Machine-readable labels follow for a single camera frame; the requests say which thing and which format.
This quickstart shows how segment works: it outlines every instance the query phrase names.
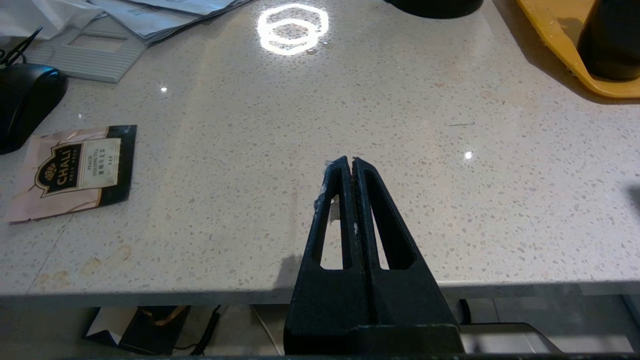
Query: white speckled countertop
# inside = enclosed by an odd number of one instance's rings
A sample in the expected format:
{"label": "white speckled countertop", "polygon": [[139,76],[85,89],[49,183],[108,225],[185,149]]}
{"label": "white speckled countertop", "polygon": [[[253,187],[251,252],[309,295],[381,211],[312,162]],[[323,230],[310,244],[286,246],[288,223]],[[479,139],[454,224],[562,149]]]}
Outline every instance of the white speckled countertop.
{"label": "white speckled countertop", "polygon": [[[36,134],[137,124],[131,197],[1,225],[3,304],[287,302],[342,155],[378,168],[445,294],[640,291],[640,105],[587,94],[515,2],[307,0],[327,44],[282,56],[256,23],[286,3],[183,31],[118,84],[70,80]],[[25,152],[0,156],[3,211]]]}

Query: black cup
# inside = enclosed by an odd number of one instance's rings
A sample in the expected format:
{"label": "black cup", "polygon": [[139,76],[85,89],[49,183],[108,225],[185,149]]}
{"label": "black cup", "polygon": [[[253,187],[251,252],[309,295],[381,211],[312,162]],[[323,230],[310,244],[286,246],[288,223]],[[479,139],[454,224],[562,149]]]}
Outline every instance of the black cup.
{"label": "black cup", "polygon": [[640,78],[640,1],[596,0],[578,53],[592,75],[615,81]]}
{"label": "black cup", "polygon": [[483,0],[386,0],[396,8],[419,17],[453,19],[478,10]]}

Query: black computer mouse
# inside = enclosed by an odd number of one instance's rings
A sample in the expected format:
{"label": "black computer mouse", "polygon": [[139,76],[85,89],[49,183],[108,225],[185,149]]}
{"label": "black computer mouse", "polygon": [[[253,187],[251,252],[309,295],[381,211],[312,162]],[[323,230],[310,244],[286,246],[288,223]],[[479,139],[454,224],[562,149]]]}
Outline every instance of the black computer mouse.
{"label": "black computer mouse", "polygon": [[0,154],[20,149],[67,92],[67,76],[46,65],[0,69]]}

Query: yellow tray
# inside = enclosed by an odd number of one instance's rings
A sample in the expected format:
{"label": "yellow tray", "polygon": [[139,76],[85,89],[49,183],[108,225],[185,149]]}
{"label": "yellow tray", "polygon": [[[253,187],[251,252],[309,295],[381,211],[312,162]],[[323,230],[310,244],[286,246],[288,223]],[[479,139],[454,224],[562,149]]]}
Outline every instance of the yellow tray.
{"label": "yellow tray", "polygon": [[592,92],[616,98],[640,97],[640,79],[615,82],[593,78],[576,46],[595,0],[518,0],[531,24],[580,82]]}

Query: pink packet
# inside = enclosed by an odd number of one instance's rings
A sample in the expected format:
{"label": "pink packet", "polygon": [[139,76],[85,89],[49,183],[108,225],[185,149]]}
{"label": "pink packet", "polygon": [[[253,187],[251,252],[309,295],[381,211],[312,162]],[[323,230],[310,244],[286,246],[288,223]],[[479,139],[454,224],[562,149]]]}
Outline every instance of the pink packet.
{"label": "pink packet", "polygon": [[32,136],[6,221],[72,213],[127,200],[136,125]]}

